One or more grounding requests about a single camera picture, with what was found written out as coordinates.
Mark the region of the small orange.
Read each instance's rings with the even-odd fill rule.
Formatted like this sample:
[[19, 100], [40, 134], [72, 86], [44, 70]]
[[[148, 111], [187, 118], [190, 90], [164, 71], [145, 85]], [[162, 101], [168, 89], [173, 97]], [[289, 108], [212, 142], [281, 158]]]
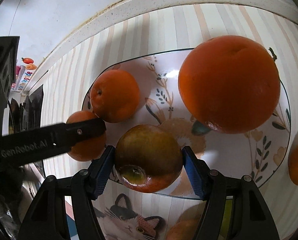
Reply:
[[[97, 119], [97, 115], [88, 111], [77, 111], [69, 116], [67, 124]], [[76, 161], [90, 161], [101, 156], [106, 143], [106, 132], [99, 137], [76, 143], [67, 154]]]
[[102, 73], [90, 92], [93, 112], [109, 123], [131, 118], [140, 102], [140, 89], [135, 78], [125, 70], [113, 69]]

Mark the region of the dark red apple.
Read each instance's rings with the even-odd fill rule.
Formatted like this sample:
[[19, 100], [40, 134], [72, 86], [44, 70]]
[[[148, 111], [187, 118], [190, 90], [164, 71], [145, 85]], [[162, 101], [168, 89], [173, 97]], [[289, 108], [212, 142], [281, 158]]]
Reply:
[[137, 125], [116, 145], [115, 170], [126, 187], [154, 193], [169, 187], [181, 174], [183, 158], [174, 136], [157, 126]]

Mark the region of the colourful sticker sheet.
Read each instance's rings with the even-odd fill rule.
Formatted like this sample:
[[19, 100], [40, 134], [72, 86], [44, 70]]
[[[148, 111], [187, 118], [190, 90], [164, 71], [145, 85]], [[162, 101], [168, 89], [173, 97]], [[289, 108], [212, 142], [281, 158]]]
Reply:
[[11, 85], [11, 91], [21, 93], [26, 88], [33, 74], [37, 70], [34, 60], [29, 57], [22, 57], [20, 63], [16, 63], [16, 79]]

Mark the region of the floral ceramic plate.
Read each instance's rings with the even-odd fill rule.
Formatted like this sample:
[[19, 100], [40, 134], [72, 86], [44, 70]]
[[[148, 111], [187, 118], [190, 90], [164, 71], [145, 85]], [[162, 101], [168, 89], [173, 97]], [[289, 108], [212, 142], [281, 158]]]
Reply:
[[283, 162], [290, 144], [291, 109], [285, 87], [280, 89], [272, 116], [258, 128], [241, 134], [205, 132], [185, 107], [178, 90], [178, 73], [189, 49], [174, 50], [114, 63], [137, 81], [141, 99], [127, 121], [106, 124], [106, 143], [115, 146], [120, 137], [140, 124], [169, 131], [181, 147], [189, 146], [207, 165], [227, 177], [249, 175], [263, 186]]

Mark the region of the striped cat table mat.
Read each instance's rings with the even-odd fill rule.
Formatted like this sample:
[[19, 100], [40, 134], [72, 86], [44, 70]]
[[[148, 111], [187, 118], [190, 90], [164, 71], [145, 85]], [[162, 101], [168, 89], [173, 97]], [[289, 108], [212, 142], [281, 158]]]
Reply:
[[[248, 37], [277, 55], [279, 105], [270, 120], [245, 134], [203, 135], [178, 93], [179, 68], [190, 50], [221, 35]], [[141, 90], [135, 116], [107, 126], [108, 144], [137, 124], [167, 129], [210, 168], [236, 178], [251, 175], [280, 238], [296, 232], [298, 186], [289, 177], [288, 155], [298, 145], [298, 25], [265, 10], [227, 4], [182, 5], [133, 17], [78, 44], [49, 68], [39, 82], [41, 125], [89, 109], [88, 91], [106, 68], [129, 71]]]

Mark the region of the small orange on plate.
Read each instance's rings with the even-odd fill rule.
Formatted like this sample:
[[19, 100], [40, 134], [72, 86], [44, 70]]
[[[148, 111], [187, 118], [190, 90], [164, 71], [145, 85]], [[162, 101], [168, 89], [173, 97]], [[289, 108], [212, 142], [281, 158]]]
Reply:
[[135, 78], [125, 70], [113, 69], [102, 73], [90, 92], [93, 112], [109, 123], [131, 118], [140, 102], [140, 89]]

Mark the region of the large orange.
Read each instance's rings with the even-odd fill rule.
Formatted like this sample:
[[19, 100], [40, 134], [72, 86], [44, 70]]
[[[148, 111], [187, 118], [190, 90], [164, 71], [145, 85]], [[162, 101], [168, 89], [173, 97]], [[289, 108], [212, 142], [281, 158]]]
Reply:
[[180, 97], [203, 126], [221, 133], [245, 133], [273, 114], [280, 97], [274, 58], [243, 36], [214, 37], [194, 48], [178, 75]]

